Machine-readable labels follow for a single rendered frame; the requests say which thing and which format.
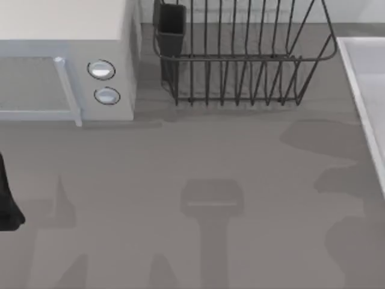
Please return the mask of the small round microwave knob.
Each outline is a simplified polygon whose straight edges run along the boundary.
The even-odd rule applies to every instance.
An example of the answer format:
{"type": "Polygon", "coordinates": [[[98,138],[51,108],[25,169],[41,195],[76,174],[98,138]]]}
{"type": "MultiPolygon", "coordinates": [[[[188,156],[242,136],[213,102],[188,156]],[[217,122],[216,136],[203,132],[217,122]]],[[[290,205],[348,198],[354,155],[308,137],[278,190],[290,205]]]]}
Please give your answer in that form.
{"type": "Polygon", "coordinates": [[[120,93],[112,87],[102,87],[93,93],[95,100],[102,105],[115,105],[121,100],[120,93]]]}

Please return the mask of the large round microwave knob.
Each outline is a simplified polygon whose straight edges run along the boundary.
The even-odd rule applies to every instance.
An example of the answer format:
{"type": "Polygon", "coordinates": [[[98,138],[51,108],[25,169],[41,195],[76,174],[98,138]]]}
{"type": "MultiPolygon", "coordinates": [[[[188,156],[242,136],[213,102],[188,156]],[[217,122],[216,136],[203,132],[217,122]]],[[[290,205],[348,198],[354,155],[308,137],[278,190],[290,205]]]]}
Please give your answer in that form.
{"type": "Polygon", "coordinates": [[[111,62],[99,59],[87,64],[87,72],[95,79],[107,81],[115,76],[116,69],[111,62]]]}

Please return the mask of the dark grey cutlery holder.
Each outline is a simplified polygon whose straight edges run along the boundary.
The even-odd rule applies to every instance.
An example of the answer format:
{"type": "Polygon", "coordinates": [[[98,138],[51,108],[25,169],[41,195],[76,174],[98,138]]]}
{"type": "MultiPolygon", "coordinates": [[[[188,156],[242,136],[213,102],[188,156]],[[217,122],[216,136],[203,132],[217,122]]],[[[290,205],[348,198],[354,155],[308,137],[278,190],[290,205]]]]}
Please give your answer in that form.
{"type": "Polygon", "coordinates": [[[154,0],[153,7],[153,27],[161,59],[162,80],[173,83],[179,65],[174,58],[179,58],[182,53],[185,36],[186,6],[154,0]]]}

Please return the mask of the microwave oven glass door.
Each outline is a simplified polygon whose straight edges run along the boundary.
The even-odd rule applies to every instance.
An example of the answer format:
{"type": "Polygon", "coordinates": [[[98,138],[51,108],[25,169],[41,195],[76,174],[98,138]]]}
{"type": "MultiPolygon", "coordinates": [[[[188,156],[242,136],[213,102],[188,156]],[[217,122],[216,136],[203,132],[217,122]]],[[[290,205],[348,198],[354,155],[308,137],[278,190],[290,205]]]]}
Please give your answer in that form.
{"type": "Polygon", "coordinates": [[[64,40],[0,39],[0,121],[73,121],[82,112],[64,40]]]}

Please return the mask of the pale microwave oven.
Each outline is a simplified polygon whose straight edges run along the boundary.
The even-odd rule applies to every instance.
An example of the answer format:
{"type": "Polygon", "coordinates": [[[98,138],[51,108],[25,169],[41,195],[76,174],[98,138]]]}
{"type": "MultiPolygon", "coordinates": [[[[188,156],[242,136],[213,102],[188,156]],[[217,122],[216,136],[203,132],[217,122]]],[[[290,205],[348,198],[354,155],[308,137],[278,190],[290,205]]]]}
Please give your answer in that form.
{"type": "Polygon", "coordinates": [[[0,39],[68,42],[82,123],[134,119],[142,43],[138,0],[0,0],[0,39]],[[87,72],[87,64],[99,59],[114,65],[112,79],[87,72]],[[116,89],[119,103],[98,103],[93,93],[102,87],[116,89]]]}

